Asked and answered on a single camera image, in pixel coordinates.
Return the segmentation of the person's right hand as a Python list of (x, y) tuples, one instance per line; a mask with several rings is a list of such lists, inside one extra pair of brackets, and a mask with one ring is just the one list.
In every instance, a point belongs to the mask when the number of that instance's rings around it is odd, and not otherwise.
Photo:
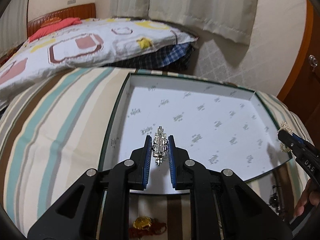
[(309, 179), (302, 195), (294, 209), (294, 217), (298, 217), (303, 214), (304, 209), (308, 203), (313, 206), (318, 206), (320, 202), (319, 189), (313, 183), (312, 179)]

